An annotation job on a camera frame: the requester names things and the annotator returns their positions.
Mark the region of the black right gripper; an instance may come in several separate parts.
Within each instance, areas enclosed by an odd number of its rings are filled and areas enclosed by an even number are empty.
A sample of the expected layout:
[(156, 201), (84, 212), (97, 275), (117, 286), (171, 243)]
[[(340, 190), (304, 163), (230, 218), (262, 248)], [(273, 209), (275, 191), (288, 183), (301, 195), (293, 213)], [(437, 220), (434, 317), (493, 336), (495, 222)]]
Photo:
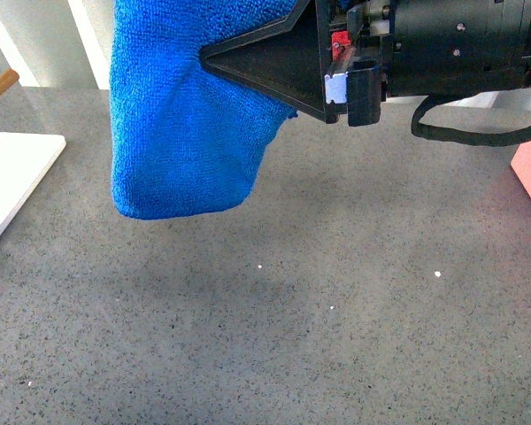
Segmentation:
[(330, 1), (323, 100), (353, 126), (391, 97), (531, 88), (531, 1)]

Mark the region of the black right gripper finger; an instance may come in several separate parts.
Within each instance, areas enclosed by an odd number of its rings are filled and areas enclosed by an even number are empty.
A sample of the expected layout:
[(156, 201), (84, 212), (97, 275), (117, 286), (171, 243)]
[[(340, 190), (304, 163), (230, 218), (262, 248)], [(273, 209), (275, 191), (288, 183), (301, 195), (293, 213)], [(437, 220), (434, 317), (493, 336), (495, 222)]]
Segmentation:
[(325, 98), (325, 75), (333, 62), (334, 13), (333, 1), (297, 1), (279, 19), (203, 47), (201, 66), (317, 120), (335, 123), (335, 107)]

